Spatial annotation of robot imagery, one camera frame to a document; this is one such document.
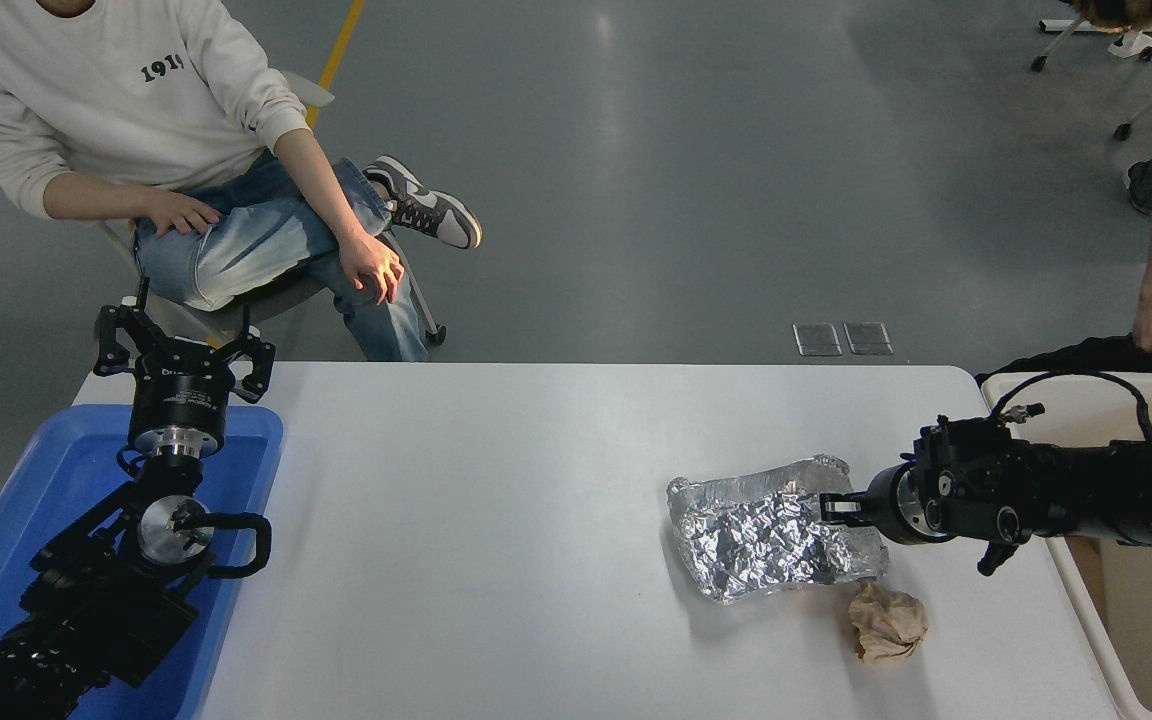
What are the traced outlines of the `seated person's left hand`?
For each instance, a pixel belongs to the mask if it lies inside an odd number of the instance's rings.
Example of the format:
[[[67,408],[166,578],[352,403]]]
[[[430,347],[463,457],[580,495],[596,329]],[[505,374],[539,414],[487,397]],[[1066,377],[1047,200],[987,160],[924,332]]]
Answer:
[[[348,290],[362,293],[376,305],[397,301],[406,266],[387,243],[366,232],[338,233],[338,259]]]

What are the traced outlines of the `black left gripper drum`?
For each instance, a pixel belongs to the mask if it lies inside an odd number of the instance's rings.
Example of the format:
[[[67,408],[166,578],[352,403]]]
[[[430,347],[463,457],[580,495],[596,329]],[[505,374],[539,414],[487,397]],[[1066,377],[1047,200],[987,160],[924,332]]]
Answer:
[[[134,363],[132,435],[184,427],[221,435],[234,384],[215,348],[202,342],[170,342],[147,350]]]

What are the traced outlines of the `seated person's right hand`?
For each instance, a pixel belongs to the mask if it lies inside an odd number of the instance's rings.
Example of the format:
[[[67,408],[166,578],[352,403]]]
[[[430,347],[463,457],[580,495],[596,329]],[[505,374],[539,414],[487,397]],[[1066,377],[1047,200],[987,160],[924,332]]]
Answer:
[[[154,223],[157,237],[166,236],[170,232],[205,234],[211,227],[221,222],[220,211],[211,209],[206,202],[159,188],[147,188],[142,209],[143,217]]]

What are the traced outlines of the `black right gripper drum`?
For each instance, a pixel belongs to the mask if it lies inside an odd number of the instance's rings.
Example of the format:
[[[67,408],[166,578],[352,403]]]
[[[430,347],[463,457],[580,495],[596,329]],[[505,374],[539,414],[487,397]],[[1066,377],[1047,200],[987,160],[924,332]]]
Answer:
[[[879,471],[867,487],[867,509],[872,525],[888,541],[905,544],[904,516],[900,509],[899,488],[905,477],[905,464]]]

